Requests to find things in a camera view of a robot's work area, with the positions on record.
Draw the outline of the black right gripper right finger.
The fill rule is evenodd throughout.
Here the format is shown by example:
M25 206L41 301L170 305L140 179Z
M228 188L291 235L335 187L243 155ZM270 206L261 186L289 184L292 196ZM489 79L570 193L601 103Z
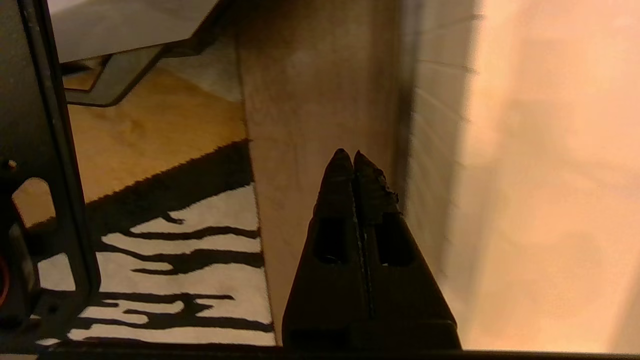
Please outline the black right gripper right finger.
M380 349L460 350L457 321L384 172L362 152L353 166L368 300L366 339Z

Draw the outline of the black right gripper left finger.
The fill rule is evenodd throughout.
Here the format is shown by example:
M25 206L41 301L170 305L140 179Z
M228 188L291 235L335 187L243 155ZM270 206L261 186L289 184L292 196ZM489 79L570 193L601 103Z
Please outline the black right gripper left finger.
M371 349L364 224L350 154L334 152L320 183L282 317L282 344L296 350Z

